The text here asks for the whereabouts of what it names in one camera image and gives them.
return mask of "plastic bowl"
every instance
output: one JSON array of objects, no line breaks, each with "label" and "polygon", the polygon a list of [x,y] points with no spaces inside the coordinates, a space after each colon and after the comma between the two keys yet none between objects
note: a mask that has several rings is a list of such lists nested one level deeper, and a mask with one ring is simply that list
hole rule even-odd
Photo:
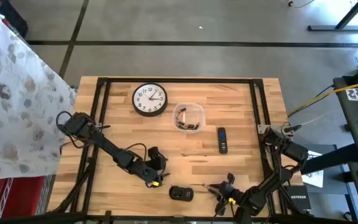
[{"label": "plastic bowl", "polygon": [[[180,110],[186,108],[185,114],[179,119],[180,121],[184,122],[185,124],[193,124],[198,126],[197,130],[187,130],[187,129],[180,129],[177,126],[176,117],[178,116]],[[172,113],[172,124],[173,126],[182,133],[186,134],[193,134],[201,131],[205,125],[205,114],[204,108],[197,104],[197,103],[179,103],[173,109]]]}]

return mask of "table leg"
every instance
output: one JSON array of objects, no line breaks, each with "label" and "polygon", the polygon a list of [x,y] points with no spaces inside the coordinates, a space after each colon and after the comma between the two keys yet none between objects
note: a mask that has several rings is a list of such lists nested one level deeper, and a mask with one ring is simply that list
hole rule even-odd
[{"label": "table leg", "polygon": [[358,31],[358,26],[346,26],[358,13],[358,2],[336,26],[308,26],[308,31]]},{"label": "table leg", "polygon": [[302,175],[309,174],[328,167],[345,164],[350,161],[358,161],[358,150],[355,144],[350,144],[335,151],[309,159],[301,170],[301,173]]}]

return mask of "gray floor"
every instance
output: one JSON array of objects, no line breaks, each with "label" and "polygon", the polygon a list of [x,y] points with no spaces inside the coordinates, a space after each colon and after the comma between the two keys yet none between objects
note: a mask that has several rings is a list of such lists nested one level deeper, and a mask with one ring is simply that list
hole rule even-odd
[{"label": "gray floor", "polygon": [[[80,14],[80,0],[11,0],[29,24],[27,40],[70,40]],[[352,6],[350,1],[316,0],[290,9],[287,0],[89,0],[78,40],[164,40],[358,43],[358,34],[310,33],[307,25],[333,25]],[[307,1],[295,1],[301,5]],[[358,15],[351,24],[358,25]],[[67,46],[32,48],[59,72]],[[213,76],[277,77],[287,111],[351,74],[358,49],[282,47],[75,46],[64,80],[79,84],[81,76]],[[329,111],[308,124],[295,141],[312,144],[352,142],[336,96],[290,118],[298,124]],[[319,217],[341,218],[344,197],[311,201]]]}]

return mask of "floor stripe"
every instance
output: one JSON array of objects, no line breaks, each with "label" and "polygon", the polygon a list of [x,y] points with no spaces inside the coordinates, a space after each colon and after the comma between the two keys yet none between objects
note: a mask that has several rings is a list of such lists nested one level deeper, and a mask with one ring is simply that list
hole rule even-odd
[{"label": "floor stripe", "polygon": [[28,40],[30,45],[74,46],[209,46],[209,47],[323,47],[358,48],[358,43],[289,43],[289,42],[210,42],[210,41],[97,41],[97,40]]},{"label": "floor stripe", "polygon": [[75,40],[78,37],[78,33],[80,32],[81,25],[82,25],[82,22],[84,20],[85,12],[86,12],[86,8],[88,7],[88,4],[89,4],[89,0],[84,0],[83,1],[81,11],[80,11],[80,15],[78,16],[77,23],[75,24],[73,35],[71,36],[71,39],[68,42],[68,47],[67,47],[67,51],[66,51],[66,54],[65,54],[65,58],[63,59],[62,66],[60,67],[60,70],[59,70],[59,75],[62,78],[65,76],[68,63],[70,62],[70,58],[71,58],[71,55],[73,53],[73,49],[74,49],[74,46],[75,46],[74,43],[75,43]]}]

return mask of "wooden table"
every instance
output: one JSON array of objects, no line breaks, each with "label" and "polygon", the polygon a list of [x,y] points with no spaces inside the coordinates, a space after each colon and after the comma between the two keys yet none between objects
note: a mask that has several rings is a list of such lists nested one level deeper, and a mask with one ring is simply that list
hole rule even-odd
[{"label": "wooden table", "polygon": [[[82,77],[75,111],[90,114],[97,77]],[[287,120],[280,84],[277,78],[264,78],[265,95],[272,124],[281,125]],[[145,187],[143,180],[124,172],[103,150],[99,150],[96,172],[89,203],[89,215],[212,217],[216,199],[202,186],[191,184],[217,184],[226,180],[228,172],[236,176],[234,186],[242,191],[263,181],[260,149],[255,127],[254,110],[247,84],[219,83],[160,83],[167,91],[168,106],[164,113],[153,118],[138,115],[131,104],[133,91],[141,83],[112,83],[104,125],[104,135],[118,147],[142,142],[147,147],[158,146],[169,159],[166,172],[171,173],[163,186]],[[100,114],[101,90],[98,111]],[[263,120],[260,97],[259,111]],[[206,126],[196,134],[183,134],[172,124],[172,112],[177,103],[195,102],[203,106]],[[227,155],[218,151],[217,127],[227,132]],[[143,155],[141,147],[133,151]],[[53,186],[48,210],[56,208],[74,186],[80,162],[81,150],[71,145],[63,148],[60,167]],[[293,165],[291,159],[282,156],[283,166]],[[291,180],[302,184],[300,173]],[[168,190],[172,185],[192,187],[195,196],[191,202],[172,200]],[[81,209],[84,190],[80,193],[78,210]],[[280,211],[277,195],[275,209]],[[259,214],[267,217],[268,210]],[[227,207],[225,216],[231,216]]]}]

